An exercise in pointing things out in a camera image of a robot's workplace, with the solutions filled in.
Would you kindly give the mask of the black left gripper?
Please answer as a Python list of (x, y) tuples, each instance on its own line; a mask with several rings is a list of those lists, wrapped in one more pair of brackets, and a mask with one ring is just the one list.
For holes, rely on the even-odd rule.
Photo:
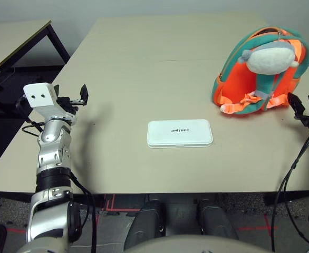
[(86, 106), (89, 98), (89, 93), (86, 85), (84, 84), (80, 90), (81, 99), (71, 100), (69, 97), (59, 97), (59, 85), (54, 86), (54, 91), (57, 97), (58, 105), (66, 112), (77, 112), (78, 106)]

